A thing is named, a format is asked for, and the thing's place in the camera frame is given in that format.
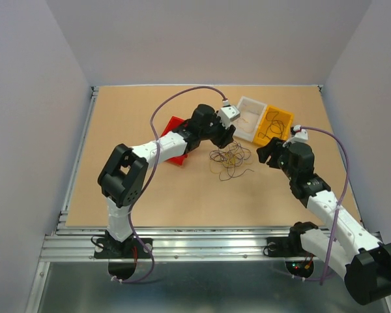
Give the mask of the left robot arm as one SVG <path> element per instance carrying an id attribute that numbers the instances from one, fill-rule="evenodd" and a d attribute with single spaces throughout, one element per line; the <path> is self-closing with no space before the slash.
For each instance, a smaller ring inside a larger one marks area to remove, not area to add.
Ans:
<path id="1" fill-rule="evenodd" d="M 134 236 L 129 223 L 130 208 L 143 193 L 149 169 L 188 154 L 204 140 L 223 149 L 233 141 L 233 122 L 239 117 L 240 112 L 235 106 L 226 105 L 215 110 L 200 104 L 191 118 L 160 138 L 134 147 L 116 146 L 98 176 L 98 184 L 108 205 L 108 226 L 96 244 L 95 256 L 126 258 L 131 254 Z"/>

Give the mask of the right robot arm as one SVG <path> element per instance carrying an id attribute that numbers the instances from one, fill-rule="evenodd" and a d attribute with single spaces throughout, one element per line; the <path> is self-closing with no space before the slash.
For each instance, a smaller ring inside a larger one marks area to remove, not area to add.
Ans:
<path id="1" fill-rule="evenodd" d="M 269 257 L 303 257 L 310 253 L 327 263 L 350 296 L 366 305 L 391 295 L 391 243 L 366 231 L 340 205 L 330 186 L 314 172 L 314 153 L 307 143 L 273 138 L 257 149 L 260 163 L 284 172 L 293 196 L 330 230 L 325 235 L 312 222 L 297 222 L 287 237 L 269 240 Z"/>

